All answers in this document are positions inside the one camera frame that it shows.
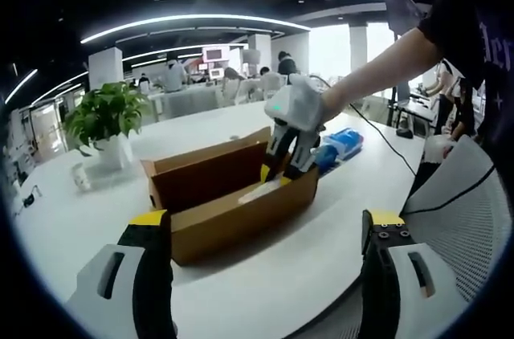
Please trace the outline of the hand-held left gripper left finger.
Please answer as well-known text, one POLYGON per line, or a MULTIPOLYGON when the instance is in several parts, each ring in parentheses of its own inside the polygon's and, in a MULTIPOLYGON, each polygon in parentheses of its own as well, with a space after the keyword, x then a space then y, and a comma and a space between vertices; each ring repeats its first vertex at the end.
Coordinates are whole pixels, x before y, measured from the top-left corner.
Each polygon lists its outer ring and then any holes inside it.
POLYGON ((66 310, 94 338, 175 338, 172 281, 170 213, 151 211, 84 265, 66 310))

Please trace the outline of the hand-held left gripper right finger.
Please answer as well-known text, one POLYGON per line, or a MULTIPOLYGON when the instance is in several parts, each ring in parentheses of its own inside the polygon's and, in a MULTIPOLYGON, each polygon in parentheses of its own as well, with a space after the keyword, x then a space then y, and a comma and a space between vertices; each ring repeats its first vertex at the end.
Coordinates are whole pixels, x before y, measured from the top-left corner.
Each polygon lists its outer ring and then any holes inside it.
POLYGON ((362 212, 362 338, 438 338, 464 312, 456 277, 397 214, 362 212))

